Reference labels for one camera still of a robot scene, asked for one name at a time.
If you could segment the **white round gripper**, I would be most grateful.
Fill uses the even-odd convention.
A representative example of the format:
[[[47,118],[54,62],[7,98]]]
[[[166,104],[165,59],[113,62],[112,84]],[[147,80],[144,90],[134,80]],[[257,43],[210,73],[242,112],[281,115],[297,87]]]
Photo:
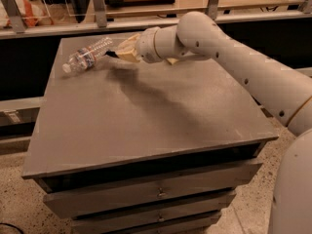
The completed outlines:
[[[155,48],[155,36],[158,30],[159,27],[156,26],[144,30],[141,34],[132,35],[118,45],[116,55],[119,59],[133,63],[140,62],[140,59],[147,63],[162,61]]]

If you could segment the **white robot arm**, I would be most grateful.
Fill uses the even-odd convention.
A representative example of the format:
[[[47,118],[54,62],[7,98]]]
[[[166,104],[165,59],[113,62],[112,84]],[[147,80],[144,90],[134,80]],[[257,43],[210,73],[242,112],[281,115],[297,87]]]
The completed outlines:
[[[230,38],[207,15],[148,28],[119,44],[117,57],[147,63],[213,59],[295,136],[282,158],[268,234],[312,234],[312,78]]]

